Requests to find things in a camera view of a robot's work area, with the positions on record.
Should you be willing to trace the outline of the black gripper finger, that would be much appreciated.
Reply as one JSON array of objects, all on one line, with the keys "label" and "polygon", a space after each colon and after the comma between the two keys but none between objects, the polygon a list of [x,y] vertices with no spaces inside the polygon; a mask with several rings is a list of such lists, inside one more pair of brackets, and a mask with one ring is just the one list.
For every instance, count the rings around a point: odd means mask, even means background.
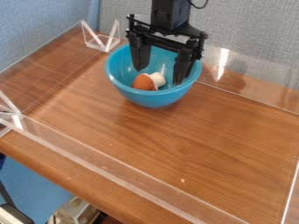
[{"label": "black gripper finger", "polygon": [[186,42],[186,45],[178,52],[178,57],[175,60],[172,75],[172,83],[175,85],[180,85],[183,83],[183,79],[190,75],[198,56],[196,50],[198,40],[195,38],[190,38]]},{"label": "black gripper finger", "polygon": [[128,41],[135,70],[140,71],[150,64],[152,47],[146,43],[144,36],[132,31],[128,32]]}]

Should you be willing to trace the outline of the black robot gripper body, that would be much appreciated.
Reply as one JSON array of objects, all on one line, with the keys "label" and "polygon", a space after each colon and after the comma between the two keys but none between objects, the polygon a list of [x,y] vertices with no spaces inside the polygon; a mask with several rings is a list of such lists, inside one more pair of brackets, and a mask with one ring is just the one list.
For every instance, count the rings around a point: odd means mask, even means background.
[{"label": "black robot gripper body", "polygon": [[135,32],[144,36],[144,41],[150,46],[156,46],[164,50],[178,53],[188,39],[198,40],[199,60],[203,56],[204,41],[208,34],[191,26],[191,10],[196,8],[191,0],[152,0],[151,13],[127,15],[128,32]]}]

